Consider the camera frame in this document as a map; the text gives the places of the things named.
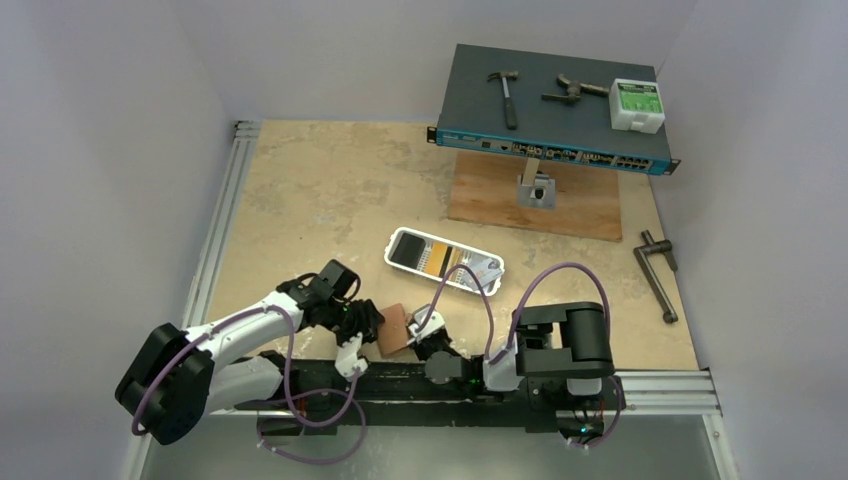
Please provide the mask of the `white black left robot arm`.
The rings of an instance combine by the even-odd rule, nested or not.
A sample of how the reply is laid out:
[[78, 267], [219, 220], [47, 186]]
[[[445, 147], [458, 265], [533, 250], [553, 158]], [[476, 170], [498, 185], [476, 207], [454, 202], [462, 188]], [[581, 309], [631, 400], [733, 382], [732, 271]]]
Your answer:
[[115, 390], [131, 415], [131, 432], [162, 445], [187, 435], [206, 415], [261, 402], [295, 409], [303, 402], [301, 376], [289, 355], [251, 351], [281, 337], [293, 340], [321, 327], [336, 340], [337, 374], [355, 383], [368, 369], [360, 349], [378, 338], [385, 318], [370, 299], [355, 296], [360, 277], [337, 260], [277, 285], [247, 308], [211, 323], [156, 327]]

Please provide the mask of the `tan leather card holder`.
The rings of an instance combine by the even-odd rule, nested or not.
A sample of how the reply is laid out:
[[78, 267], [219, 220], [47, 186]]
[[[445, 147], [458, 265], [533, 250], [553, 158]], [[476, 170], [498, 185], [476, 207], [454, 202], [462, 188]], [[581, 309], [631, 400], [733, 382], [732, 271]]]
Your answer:
[[382, 357], [390, 357], [408, 345], [408, 315], [401, 303], [380, 311], [384, 321], [378, 326], [377, 345]]

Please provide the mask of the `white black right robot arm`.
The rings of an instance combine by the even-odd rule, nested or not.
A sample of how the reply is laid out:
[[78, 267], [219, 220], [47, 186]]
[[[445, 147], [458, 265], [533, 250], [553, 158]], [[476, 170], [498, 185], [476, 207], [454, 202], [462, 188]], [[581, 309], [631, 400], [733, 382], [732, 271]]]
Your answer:
[[606, 311], [599, 303], [525, 308], [513, 344], [499, 347], [489, 360], [456, 352], [440, 314], [435, 315], [436, 326], [420, 335], [427, 309], [414, 312], [408, 346], [437, 385], [462, 386], [473, 396], [525, 388], [534, 397], [584, 407], [602, 401], [615, 374]]

